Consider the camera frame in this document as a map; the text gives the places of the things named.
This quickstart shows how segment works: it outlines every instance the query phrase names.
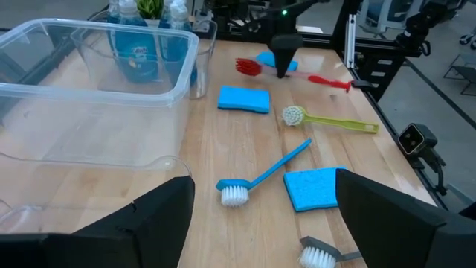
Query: sponge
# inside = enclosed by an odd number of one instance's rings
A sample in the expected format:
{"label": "sponge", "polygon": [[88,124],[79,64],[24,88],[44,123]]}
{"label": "sponge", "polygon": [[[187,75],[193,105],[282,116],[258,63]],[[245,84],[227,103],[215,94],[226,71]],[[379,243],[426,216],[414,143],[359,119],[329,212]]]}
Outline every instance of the sponge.
{"label": "sponge", "polygon": [[269,93],[266,90],[222,86],[218,108],[269,113]]}
{"label": "sponge", "polygon": [[[263,51],[257,57],[261,63],[266,64],[267,66],[276,67],[274,63],[274,55],[270,51]],[[292,60],[288,66],[288,71],[296,71],[298,69],[298,62]]]}
{"label": "sponge", "polygon": [[334,208],[335,170],[345,167],[326,167],[284,173],[284,184],[296,212],[316,208]]}

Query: red brush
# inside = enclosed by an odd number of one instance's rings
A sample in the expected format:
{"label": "red brush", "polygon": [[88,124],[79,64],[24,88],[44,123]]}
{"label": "red brush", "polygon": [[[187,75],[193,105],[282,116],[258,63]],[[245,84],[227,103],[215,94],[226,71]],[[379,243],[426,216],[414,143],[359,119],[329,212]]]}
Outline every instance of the red brush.
{"label": "red brush", "polygon": [[[250,75],[250,76],[257,76],[258,74],[270,74],[276,75],[277,70],[271,66],[267,66],[257,62],[256,60],[252,59],[244,59],[244,58],[237,58],[235,63],[235,68],[242,74]],[[292,77],[299,77],[306,79],[313,83],[318,83],[321,85],[331,86],[339,89],[345,89],[348,93],[350,90],[350,86],[352,81],[347,83],[337,81],[337,80],[327,80],[322,78],[316,74],[310,74],[301,71],[288,71],[286,72],[287,75]]]}

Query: dish brush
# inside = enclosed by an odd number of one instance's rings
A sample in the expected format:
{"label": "dish brush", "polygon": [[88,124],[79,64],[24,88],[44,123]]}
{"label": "dish brush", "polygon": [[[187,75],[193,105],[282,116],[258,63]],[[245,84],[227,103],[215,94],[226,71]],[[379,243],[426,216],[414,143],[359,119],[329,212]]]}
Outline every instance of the dish brush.
{"label": "dish brush", "polygon": [[[262,64],[259,61],[253,59],[244,59],[237,58],[235,62],[235,69],[242,74],[249,76],[257,76],[258,74],[270,74],[276,75],[277,69],[266,64]],[[312,74],[303,71],[288,71],[286,72],[287,76],[298,77],[304,80],[308,80],[312,83],[317,83],[325,86],[331,86],[338,89],[345,89],[346,93],[349,93],[350,87],[352,86],[352,81],[341,82],[337,80],[328,80],[324,77],[321,77],[317,74]]]}
{"label": "dish brush", "polygon": [[363,121],[342,120],[336,118],[326,118],[321,116],[308,115],[301,106],[288,106],[283,109],[283,120],[288,126],[297,126],[304,122],[314,122],[319,124],[328,124],[337,127],[343,127],[348,130],[358,130],[368,133],[377,133],[378,124],[372,124]]}
{"label": "dish brush", "polygon": [[304,250],[299,263],[305,268],[334,268],[338,262],[362,257],[360,252],[342,254],[328,243],[309,236],[301,238],[300,243]]}
{"label": "dish brush", "polygon": [[248,192],[259,185],[263,180],[273,174],[278,168],[302,152],[311,143],[311,139],[284,156],[280,161],[269,168],[265,173],[258,176],[253,182],[246,179],[220,179],[216,184],[216,189],[222,192],[222,205],[228,207],[238,207],[245,205],[249,199]]}

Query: green handle brush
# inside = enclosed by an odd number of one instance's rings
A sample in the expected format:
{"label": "green handle brush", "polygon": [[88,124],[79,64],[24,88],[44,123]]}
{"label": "green handle brush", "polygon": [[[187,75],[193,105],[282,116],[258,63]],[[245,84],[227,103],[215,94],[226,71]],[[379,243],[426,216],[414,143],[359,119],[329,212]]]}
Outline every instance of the green handle brush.
{"label": "green handle brush", "polygon": [[314,122],[319,124],[328,124],[337,127],[343,127],[348,130],[364,131],[367,133],[377,133],[378,124],[367,123],[363,121],[343,120],[335,118],[326,118],[320,116],[308,115],[301,106],[288,106],[283,109],[283,119],[288,126],[297,126],[304,122]]}

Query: floor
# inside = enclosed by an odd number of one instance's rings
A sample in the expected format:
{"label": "floor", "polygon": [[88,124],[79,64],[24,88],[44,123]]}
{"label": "floor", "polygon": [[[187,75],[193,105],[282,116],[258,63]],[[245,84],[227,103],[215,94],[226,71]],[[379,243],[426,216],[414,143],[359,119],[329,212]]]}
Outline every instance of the floor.
{"label": "floor", "polygon": [[[326,4],[315,4],[299,17],[298,22],[300,25],[318,26],[324,33],[330,34],[342,2],[332,0]],[[85,19],[106,4],[107,0],[0,0],[0,29],[12,28],[40,17]],[[201,4],[202,1],[198,0],[196,7]],[[476,177],[472,174],[476,173],[476,165],[472,160],[476,156],[476,142],[473,139],[476,130],[468,121],[476,121],[476,97],[460,95],[464,82],[443,79],[443,75],[459,53],[473,53],[469,48],[459,45],[458,39],[476,26],[476,20],[472,19],[475,13],[476,5],[467,4],[459,16],[432,29],[428,36],[432,54],[409,59],[421,76],[413,68],[402,67],[379,102],[398,131],[410,122],[425,124],[431,129],[439,139],[436,150],[447,164],[444,169],[447,182],[463,189],[474,199]],[[394,39],[401,32],[389,30],[385,37]],[[357,36],[373,37],[360,28],[357,29]],[[424,78],[431,81],[433,87]],[[448,103],[458,106],[460,114]],[[436,180],[432,171],[427,169],[427,173]],[[463,207],[452,194],[443,199],[451,210],[457,211]]]}

